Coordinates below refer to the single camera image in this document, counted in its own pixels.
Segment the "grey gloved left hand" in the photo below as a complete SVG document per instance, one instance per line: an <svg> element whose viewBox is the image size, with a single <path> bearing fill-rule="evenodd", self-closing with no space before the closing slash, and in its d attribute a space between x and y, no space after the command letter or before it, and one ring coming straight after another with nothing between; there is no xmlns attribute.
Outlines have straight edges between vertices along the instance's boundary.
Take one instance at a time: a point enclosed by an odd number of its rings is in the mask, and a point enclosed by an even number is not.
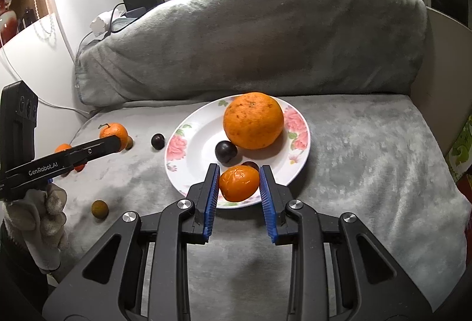
<svg viewBox="0 0 472 321"><path fill-rule="evenodd" d="M46 188L30 189L20 200L2 203L8 237L28 251L44 273L56 271L61 251L67 245L64 189L49 183Z"/></svg>

